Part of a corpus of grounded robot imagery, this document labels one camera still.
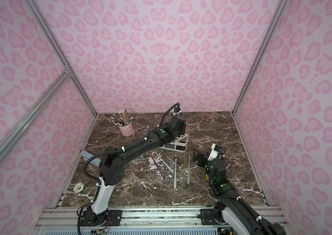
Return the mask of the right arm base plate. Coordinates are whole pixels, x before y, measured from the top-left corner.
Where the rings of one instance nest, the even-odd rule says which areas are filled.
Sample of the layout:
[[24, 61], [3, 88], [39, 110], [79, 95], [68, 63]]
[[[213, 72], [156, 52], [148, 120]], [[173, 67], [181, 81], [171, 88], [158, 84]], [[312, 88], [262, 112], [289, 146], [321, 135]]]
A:
[[219, 225], [221, 224], [221, 217], [219, 215], [218, 209], [207, 208], [201, 209], [198, 218], [201, 219], [202, 225]]

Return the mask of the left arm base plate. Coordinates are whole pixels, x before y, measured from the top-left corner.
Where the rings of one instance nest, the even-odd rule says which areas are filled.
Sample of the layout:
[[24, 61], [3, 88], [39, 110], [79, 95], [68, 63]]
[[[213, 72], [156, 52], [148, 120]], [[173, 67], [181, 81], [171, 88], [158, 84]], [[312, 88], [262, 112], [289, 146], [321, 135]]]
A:
[[92, 209], [83, 211], [79, 219], [81, 227], [119, 226], [122, 219], [122, 210], [106, 210], [95, 214]]

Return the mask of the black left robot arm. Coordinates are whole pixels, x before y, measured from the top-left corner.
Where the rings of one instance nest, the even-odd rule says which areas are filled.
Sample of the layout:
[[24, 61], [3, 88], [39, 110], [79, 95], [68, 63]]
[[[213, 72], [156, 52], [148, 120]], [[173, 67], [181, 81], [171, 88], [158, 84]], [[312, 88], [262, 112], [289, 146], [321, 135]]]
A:
[[[186, 119], [181, 114], [180, 104], [176, 103], [164, 113], [157, 127], [149, 131], [145, 137], [118, 148], [109, 146], [105, 152], [86, 160], [83, 173], [87, 178], [97, 182], [97, 191], [91, 203], [81, 206], [78, 215], [83, 214], [84, 208], [92, 211], [93, 215], [101, 215], [105, 212], [114, 187], [124, 179], [124, 167], [140, 155], [176, 140], [177, 137], [185, 134], [185, 129]], [[99, 176], [96, 177], [88, 173], [87, 168], [93, 160], [98, 158], [100, 159]]]

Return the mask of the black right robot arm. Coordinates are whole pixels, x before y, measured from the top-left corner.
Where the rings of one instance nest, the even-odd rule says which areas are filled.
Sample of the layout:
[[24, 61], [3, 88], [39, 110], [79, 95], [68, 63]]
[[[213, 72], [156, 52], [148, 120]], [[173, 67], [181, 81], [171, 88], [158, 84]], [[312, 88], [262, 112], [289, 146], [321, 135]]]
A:
[[211, 209], [201, 209], [202, 225], [229, 225], [235, 235], [285, 235], [279, 223], [271, 223], [257, 213], [226, 177], [223, 147], [212, 145], [210, 153], [193, 150], [192, 160], [204, 168], [208, 191], [216, 200]]

